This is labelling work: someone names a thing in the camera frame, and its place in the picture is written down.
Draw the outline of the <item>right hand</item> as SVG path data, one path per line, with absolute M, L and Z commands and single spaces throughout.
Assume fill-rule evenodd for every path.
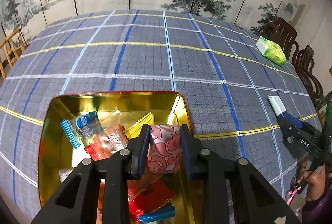
M 301 175 L 299 175 L 298 179 L 296 180 L 296 183 L 299 184 L 303 180 L 308 183 L 306 201 L 310 202 L 318 200 L 325 192 L 325 184 L 326 184 L 325 166 L 322 167 L 320 172 L 314 172 L 310 170 L 304 171 Z

